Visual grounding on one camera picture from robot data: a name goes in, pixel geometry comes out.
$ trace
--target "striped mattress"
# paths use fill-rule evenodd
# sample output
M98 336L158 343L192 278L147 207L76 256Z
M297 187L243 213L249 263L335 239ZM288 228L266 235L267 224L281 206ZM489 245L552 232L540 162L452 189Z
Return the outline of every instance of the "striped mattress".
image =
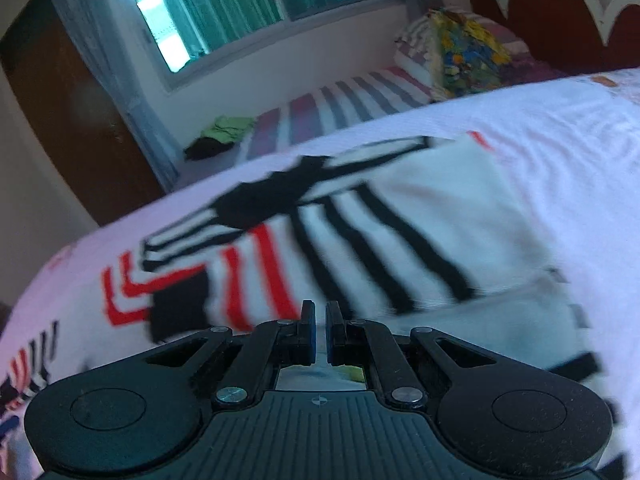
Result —
M254 131L228 152L185 162L174 189L354 124L432 102L431 89L397 66L337 81L263 113Z

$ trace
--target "window sill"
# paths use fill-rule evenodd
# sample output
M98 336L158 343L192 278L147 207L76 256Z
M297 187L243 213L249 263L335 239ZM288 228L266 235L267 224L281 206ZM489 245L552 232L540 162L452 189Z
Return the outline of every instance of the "window sill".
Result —
M215 72L238 59L242 59L278 41L291 38L292 36L313 30L314 28L322 27L323 25L338 22L345 18L395 6L403 2L404 0L360 0L292 22L275 23L271 25L271 27L258 30L240 40L222 46L215 52L193 61L177 73L169 71L155 43L149 44L149 50L154 58L156 69L164 83L164 89L167 93L171 94L193 83L204 75Z

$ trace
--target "brown wooden door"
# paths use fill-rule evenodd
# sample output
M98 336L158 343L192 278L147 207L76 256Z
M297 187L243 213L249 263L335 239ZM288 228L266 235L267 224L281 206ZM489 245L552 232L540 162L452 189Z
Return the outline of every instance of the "brown wooden door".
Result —
M38 140L98 224L163 195L51 0L30 1L0 41L0 60Z

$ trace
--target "green folded clothing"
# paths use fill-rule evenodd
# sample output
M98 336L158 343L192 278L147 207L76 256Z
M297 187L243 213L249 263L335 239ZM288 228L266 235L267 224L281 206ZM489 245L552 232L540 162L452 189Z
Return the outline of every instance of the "green folded clothing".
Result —
M226 117L221 115L200 134L201 137L215 139L223 144L238 142L254 127L255 119L251 117Z

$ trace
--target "brown headboard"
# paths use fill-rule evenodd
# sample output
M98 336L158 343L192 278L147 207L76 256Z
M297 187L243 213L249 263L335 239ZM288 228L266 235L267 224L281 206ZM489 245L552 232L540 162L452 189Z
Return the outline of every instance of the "brown headboard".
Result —
M510 28L535 58L568 74L640 66L640 5L628 0L607 9L599 0L508 0L506 17L498 0L471 0L471 6Z

